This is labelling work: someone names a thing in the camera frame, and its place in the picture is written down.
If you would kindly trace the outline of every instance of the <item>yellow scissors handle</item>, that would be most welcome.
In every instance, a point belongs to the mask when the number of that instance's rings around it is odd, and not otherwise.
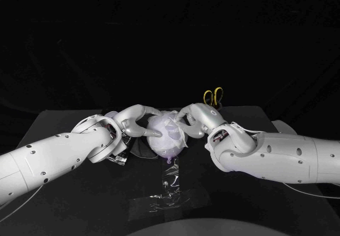
[[[220,91],[222,91],[222,95],[220,95],[219,99],[216,100],[216,95],[217,95],[217,90],[219,90],[219,89],[220,89]],[[215,93],[213,93],[213,104],[215,104],[215,105],[217,105],[217,102],[220,102],[222,96],[223,96],[223,89],[222,89],[222,87],[217,87],[217,88],[215,89]]]
[[[210,93],[210,99],[209,99],[210,103],[209,103],[209,104],[207,104],[207,101],[206,101],[207,93]],[[213,105],[213,92],[212,92],[210,90],[206,90],[206,92],[205,92],[205,95],[203,95],[203,102],[205,102],[205,104],[207,104],[209,106]]]

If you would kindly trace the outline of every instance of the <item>screw hole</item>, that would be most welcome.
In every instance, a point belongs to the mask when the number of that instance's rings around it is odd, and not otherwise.
[[[302,154],[302,151],[301,151],[301,149],[298,148],[298,149],[297,149],[297,155],[301,156],[301,154]]]

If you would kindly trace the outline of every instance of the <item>scissors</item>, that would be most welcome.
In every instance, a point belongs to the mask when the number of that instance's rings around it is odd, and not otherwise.
[[[223,97],[222,87],[217,87],[215,89],[215,93],[210,90],[206,90],[205,95],[203,95],[205,104],[212,106],[217,111],[222,109],[222,103],[220,103],[222,97]]]

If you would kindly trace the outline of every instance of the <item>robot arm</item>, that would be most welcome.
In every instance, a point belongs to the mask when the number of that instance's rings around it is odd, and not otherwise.
[[[144,114],[163,113],[151,107],[134,105],[114,119],[94,115],[76,125],[71,133],[58,134],[0,156],[0,206],[22,194],[72,171],[88,158],[92,163],[127,148],[121,128],[127,134],[161,136],[135,124]]]
[[[284,133],[261,132],[249,136],[236,123],[223,123],[215,113],[206,104],[192,104],[177,119],[187,114],[196,123],[177,125],[194,138],[197,132],[209,134],[205,147],[222,171],[242,171],[284,183],[340,183],[338,141]]]

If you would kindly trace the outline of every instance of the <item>table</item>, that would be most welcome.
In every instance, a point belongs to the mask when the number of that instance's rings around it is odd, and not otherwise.
[[[17,147],[63,132],[102,110],[43,111]],[[220,114],[249,130],[277,132],[258,106],[223,107]],[[266,226],[290,235],[338,235],[340,219],[326,199],[304,195],[282,183],[242,172],[222,172],[205,149],[206,138],[189,138],[179,156],[181,190],[205,188],[212,205],[189,210],[184,218],[225,218]],[[161,159],[130,156],[125,166],[88,160],[40,189],[22,209],[0,223],[0,235],[124,236],[164,222],[161,217],[128,219],[128,200],[161,192]],[[321,194],[314,184],[295,185]],[[35,190],[0,211],[3,218]]]

